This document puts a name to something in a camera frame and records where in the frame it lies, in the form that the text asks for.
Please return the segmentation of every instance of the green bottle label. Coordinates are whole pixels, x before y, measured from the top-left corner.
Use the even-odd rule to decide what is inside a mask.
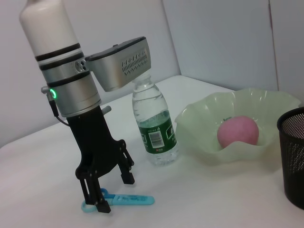
[[[164,153],[176,145],[171,119],[156,127],[139,127],[142,141],[148,153]]]

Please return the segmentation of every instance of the barcode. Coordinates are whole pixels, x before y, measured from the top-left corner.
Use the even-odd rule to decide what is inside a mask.
[[[160,148],[165,146],[165,144],[163,144],[161,131],[149,133],[149,137],[153,148]]]

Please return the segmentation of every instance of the black mesh trash can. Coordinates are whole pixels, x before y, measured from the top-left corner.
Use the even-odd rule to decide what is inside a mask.
[[[285,195],[297,207],[304,209],[304,107],[283,114],[277,127]]]

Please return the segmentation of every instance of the green led light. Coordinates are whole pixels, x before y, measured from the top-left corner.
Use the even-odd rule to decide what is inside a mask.
[[[57,97],[56,92],[55,92],[53,89],[50,89],[50,91],[51,91],[51,93],[53,94],[53,98],[56,99],[56,97]]]

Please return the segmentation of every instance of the black stripe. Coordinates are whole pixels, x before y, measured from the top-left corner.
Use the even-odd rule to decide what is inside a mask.
[[[40,68],[40,70],[49,70],[49,69],[61,66],[63,64],[66,64],[66,63],[73,62],[73,61],[75,61],[77,59],[80,59],[82,57],[84,57],[84,54],[81,52],[79,54],[76,54],[74,56],[70,56],[70,57],[58,60],[56,62],[52,62],[52,63],[45,64],[45,65],[40,65],[39,68]]]
[[[57,51],[53,51],[53,52],[46,53],[46,54],[43,54],[43,55],[40,55],[40,56],[36,56],[35,59],[37,60],[37,62],[39,62],[39,61],[42,61],[42,60],[46,60],[48,58],[53,58],[53,57],[56,57],[56,56],[60,56],[62,54],[70,52],[70,51],[74,51],[78,48],[80,48],[79,43],[68,46],[68,47],[65,47],[65,48],[57,50]]]
[[[62,79],[60,81],[47,83],[47,85],[51,88],[58,87],[58,86],[63,86],[65,84],[77,81],[81,78],[84,78],[84,77],[88,76],[89,74],[90,74],[90,71],[85,71],[85,72],[80,73],[78,75],[75,75],[75,76],[72,76],[72,77],[69,77],[69,78],[66,78],[66,79]]]

